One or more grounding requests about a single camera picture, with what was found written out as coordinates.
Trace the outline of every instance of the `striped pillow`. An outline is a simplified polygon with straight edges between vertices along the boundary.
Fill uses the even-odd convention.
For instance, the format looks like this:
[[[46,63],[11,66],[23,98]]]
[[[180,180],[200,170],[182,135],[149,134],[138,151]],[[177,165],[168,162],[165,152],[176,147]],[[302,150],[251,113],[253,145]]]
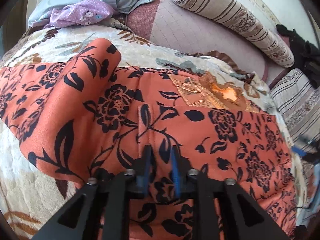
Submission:
[[[287,124],[295,145],[306,152],[316,149],[298,140],[299,136],[320,138],[320,92],[315,90],[309,79],[299,69],[290,71],[270,92],[279,112]],[[302,161],[307,184],[307,202],[316,190],[314,166]]]
[[[176,5],[237,32],[282,67],[291,67],[294,57],[285,42],[265,28],[236,0],[172,0]]]

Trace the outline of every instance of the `orange floral blanket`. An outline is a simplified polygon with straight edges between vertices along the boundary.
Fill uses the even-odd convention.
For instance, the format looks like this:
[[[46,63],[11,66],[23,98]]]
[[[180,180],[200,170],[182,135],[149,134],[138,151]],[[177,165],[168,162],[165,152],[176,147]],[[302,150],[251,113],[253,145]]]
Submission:
[[[215,78],[203,87],[180,70],[117,68],[120,59],[114,45],[96,39],[68,62],[2,68],[0,118],[23,155],[81,187],[89,177],[109,180],[130,168],[150,144],[150,197],[132,202],[130,237],[188,240],[192,201],[174,198],[171,175],[177,145],[209,178],[236,179],[291,235],[294,178],[275,117]]]

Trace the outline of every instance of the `pink cushion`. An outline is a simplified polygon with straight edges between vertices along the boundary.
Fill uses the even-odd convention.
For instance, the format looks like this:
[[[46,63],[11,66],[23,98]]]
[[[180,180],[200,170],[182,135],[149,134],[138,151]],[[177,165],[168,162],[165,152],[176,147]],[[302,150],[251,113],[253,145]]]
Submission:
[[[156,45],[183,53],[225,53],[240,69],[255,71],[267,80],[266,58],[259,49],[232,30],[180,8],[171,0],[140,5],[128,15],[126,25]]]

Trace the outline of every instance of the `black cloth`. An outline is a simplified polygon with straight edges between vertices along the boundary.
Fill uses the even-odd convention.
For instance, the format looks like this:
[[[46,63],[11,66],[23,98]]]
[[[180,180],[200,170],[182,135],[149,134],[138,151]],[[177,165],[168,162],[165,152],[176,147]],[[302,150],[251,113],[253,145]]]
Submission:
[[[300,37],[296,30],[289,31],[283,25],[277,25],[280,35],[289,37],[290,49],[294,56],[291,69],[300,69],[310,80],[310,84],[317,89],[320,86],[320,51],[319,49]]]

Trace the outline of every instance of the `screw head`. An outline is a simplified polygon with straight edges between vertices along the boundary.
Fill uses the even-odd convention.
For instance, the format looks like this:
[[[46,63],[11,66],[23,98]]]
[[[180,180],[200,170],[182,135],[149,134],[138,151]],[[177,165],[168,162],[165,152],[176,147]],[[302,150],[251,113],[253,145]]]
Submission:
[[[236,184],[236,180],[233,178],[227,178],[224,182],[230,186]]]
[[[188,174],[189,174],[190,176],[196,176],[196,175],[199,174],[199,171],[196,170],[196,169],[191,169],[191,170],[188,171]]]
[[[135,172],[135,170],[133,170],[133,169],[127,169],[127,170],[124,172],[124,174],[125,174],[126,176],[134,176],[134,175],[136,174],[136,172]]]
[[[89,178],[87,184],[88,185],[95,185],[97,184],[98,180],[96,178]]]

